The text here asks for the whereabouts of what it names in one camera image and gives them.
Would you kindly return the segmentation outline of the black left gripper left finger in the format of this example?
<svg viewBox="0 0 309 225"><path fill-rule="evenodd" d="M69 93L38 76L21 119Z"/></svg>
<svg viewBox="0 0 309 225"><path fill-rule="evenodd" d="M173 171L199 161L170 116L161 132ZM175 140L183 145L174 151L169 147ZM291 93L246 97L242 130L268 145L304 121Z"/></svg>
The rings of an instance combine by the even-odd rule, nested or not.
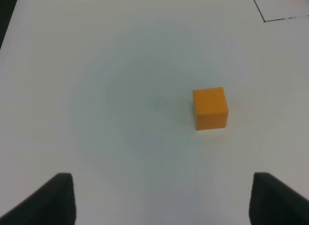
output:
<svg viewBox="0 0 309 225"><path fill-rule="evenodd" d="M73 177L58 173L0 217L2 225L74 225L77 210Z"/></svg>

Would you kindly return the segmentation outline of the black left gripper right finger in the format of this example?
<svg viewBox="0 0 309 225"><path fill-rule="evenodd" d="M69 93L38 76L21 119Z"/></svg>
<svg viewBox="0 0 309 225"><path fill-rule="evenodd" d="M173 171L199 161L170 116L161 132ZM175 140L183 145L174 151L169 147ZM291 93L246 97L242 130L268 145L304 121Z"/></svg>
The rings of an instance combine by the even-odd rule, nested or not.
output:
<svg viewBox="0 0 309 225"><path fill-rule="evenodd" d="M266 172L253 175L249 203L252 225L307 225L309 200Z"/></svg>

